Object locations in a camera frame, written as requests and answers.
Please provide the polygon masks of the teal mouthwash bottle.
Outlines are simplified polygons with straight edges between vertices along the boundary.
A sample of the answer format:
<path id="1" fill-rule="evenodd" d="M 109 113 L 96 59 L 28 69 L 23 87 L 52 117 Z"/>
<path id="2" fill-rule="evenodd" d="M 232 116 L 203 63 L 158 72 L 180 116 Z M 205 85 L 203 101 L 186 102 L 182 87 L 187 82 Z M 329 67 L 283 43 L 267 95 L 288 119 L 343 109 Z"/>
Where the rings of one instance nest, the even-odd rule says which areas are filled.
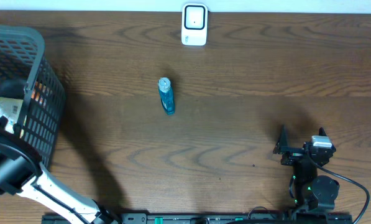
<path id="1" fill-rule="evenodd" d="M 171 81 L 167 77 L 162 77 L 159 79 L 158 92 L 160 95 L 160 101 L 163 106 L 164 111 L 167 115 L 172 115 L 175 113 L 175 102 Z"/>

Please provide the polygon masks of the white yellow snack bag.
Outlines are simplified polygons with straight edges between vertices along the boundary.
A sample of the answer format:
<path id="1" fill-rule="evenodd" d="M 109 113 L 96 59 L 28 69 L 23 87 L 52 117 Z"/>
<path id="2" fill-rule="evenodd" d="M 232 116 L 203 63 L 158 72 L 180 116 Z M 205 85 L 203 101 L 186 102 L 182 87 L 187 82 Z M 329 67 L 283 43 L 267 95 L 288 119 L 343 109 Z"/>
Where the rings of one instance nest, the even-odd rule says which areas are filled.
<path id="1" fill-rule="evenodd" d="M 10 125 L 17 123 L 23 100 L 0 97 L 0 116 L 7 118 Z"/>

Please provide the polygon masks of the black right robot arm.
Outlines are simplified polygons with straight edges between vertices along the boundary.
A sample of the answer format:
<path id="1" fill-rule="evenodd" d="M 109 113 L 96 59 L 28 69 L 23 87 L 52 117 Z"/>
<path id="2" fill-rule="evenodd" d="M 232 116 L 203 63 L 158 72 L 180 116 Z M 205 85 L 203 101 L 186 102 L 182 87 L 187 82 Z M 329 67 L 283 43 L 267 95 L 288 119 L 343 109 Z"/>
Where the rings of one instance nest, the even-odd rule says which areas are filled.
<path id="1" fill-rule="evenodd" d="M 299 211 L 318 213 L 334 209 L 339 183 L 326 175 L 318 175 L 318 169 L 329 163 L 335 152 L 323 128 L 302 147 L 292 147 L 285 127 L 281 127 L 273 153 L 282 155 L 281 165 L 293 168 L 290 195 Z"/>

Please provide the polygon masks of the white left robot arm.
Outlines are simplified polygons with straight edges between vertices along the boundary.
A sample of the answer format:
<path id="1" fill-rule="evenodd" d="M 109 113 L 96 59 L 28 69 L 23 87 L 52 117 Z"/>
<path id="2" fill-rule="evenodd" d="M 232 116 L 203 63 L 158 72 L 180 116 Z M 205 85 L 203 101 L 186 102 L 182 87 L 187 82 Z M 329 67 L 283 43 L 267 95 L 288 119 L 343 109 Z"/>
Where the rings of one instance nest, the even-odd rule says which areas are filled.
<path id="1" fill-rule="evenodd" d="M 121 219 L 56 179 L 45 167 L 47 158 L 38 147 L 43 139 L 24 141 L 0 126 L 0 195 L 29 198 L 61 215 L 70 223 L 120 223 Z"/>

